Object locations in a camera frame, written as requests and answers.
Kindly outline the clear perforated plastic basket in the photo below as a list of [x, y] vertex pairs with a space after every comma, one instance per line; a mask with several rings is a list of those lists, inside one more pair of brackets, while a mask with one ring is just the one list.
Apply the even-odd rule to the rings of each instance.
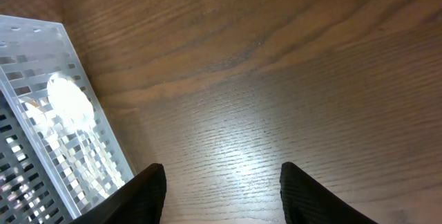
[[[64, 123], [48, 101], [52, 75], [85, 93], [95, 125]], [[133, 178], [64, 26], [1, 17], [1, 222], [69, 223]]]

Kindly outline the white plastic spoon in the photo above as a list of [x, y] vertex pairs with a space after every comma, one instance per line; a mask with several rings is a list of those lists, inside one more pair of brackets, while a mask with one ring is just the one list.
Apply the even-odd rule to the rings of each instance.
[[64, 123], [76, 129], [95, 125], [93, 105], [74, 80], [63, 74], [50, 77], [47, 84], [48, 101]]

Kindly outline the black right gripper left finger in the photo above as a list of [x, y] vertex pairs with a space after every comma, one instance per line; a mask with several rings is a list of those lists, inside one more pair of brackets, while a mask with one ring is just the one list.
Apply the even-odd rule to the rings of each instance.
[[165, 198], [164, 167], [153, 163], [72, 224], [159, 224]]

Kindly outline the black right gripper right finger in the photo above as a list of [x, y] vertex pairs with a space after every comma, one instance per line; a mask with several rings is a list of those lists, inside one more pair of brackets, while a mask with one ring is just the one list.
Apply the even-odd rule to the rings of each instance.
[[292, 162], [282, 164], [280, 197], [287, 224], [376, 224]]

